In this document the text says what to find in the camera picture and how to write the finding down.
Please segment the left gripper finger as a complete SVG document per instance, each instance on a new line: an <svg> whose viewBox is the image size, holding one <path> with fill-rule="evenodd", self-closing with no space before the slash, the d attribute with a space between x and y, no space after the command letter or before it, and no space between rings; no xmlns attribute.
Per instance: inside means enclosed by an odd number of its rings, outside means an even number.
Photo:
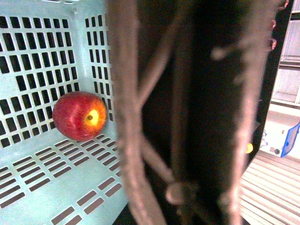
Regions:
<svg viewBox="0 0 300 225"><path fill-rule="evenodd" d="M110 0L117 145L139 225L240 225L279 0Z"/></svg>

